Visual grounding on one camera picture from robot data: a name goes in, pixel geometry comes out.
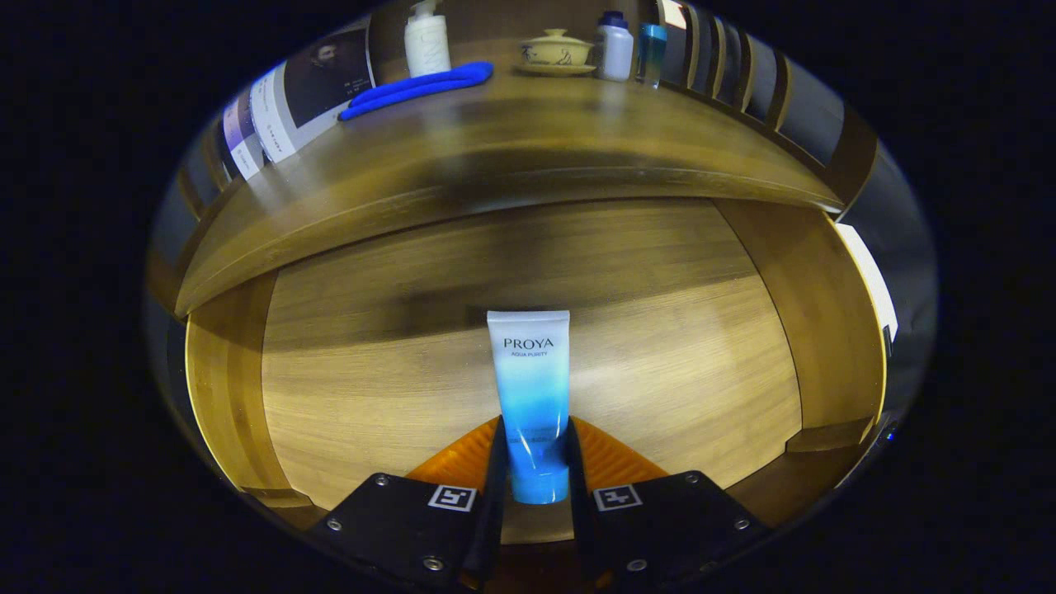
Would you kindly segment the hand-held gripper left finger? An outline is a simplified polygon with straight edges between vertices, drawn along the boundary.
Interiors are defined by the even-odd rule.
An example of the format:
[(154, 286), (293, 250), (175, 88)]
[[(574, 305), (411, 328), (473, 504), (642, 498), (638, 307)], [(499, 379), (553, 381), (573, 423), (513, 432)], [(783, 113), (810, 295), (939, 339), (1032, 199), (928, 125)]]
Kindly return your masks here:
[(410, 476), (372, 474), (307, 538), (393, 589), (480, 591), (497, 564), (508, 467), (494, 417)]

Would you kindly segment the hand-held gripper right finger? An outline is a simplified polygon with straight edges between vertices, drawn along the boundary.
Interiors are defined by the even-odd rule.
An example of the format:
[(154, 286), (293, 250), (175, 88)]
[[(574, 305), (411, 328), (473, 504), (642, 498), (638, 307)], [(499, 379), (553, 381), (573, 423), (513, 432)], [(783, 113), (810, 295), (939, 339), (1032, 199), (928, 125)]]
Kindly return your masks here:
[(581, 417), (565, 442), (574, 541), (595, 591), (687, 591), (772, 530), (702, 471), (667, 474)]

